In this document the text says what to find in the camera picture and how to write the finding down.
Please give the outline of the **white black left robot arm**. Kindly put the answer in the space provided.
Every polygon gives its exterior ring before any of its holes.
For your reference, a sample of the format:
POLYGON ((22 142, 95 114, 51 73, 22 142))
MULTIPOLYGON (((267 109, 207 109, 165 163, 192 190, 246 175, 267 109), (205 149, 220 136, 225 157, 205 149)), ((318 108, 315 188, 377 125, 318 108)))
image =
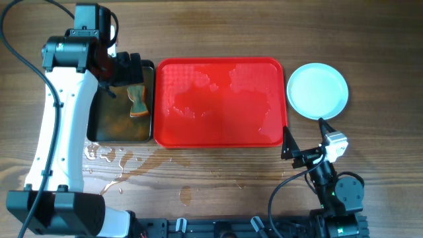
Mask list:
POLYGON ((108 54, 96 36, 52 36, 42 50, 46 101, 34 162, 7 209, 37 235, 145 237, 131 211, 116 210, 83 190, 82 152, 92 101, 100 86, 143 79, 139 54, 108 54))

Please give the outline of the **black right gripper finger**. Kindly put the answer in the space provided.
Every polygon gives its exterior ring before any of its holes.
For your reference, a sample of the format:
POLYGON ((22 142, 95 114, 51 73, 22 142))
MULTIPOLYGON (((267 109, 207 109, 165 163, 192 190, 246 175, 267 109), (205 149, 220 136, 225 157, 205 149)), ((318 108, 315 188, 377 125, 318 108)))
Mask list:
POLYGON ((283 136, 281 159, 293 159, 299 157, 300 149, 287 126, 284 126, 283 128, 283 136))
POLYGON ((318 119, 321 137, 324 139, 327 134, 333 133, 336 130, 328 124, 323 118, 318 119))

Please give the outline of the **light blue plate back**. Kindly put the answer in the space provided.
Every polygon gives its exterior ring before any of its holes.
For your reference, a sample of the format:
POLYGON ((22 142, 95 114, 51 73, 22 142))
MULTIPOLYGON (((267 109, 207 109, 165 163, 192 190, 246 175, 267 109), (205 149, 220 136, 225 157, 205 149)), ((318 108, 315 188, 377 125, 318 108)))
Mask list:
POLYGON ((311 120, 328 120, 344 110, 349 89, 343 75, 332 66, 308 63, 291 74, 286 95, 298 114, 311 120))

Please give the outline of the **orange green sponge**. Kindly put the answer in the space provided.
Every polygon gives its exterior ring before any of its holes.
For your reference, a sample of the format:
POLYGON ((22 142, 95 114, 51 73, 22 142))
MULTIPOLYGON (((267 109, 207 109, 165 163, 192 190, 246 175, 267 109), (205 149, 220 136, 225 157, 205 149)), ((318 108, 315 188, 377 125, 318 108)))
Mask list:
POLYGON ((132 101, 130 108, 131 117, 149 115, 149 110, 145 103, 146 87, 144 85, 131 85, 127 88, 129 99, 132 101))

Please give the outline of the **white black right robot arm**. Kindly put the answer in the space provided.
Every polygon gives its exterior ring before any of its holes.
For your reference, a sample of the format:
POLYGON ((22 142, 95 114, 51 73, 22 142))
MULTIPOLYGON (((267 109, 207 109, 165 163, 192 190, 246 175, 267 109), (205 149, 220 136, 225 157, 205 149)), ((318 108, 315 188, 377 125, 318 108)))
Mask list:
POLYGON ((294 169, 306 167, 308 184, 313 185, 321 208, 310 211, 315 237, 369 237, 367 218, 363 211, 362 177, 350 171, 337 173, 334 162, 348 147, 347 137, 318 119, 322 142, 312 149, 301 150, 288 127, 283 128, 282 159, 292 159, 294 169))

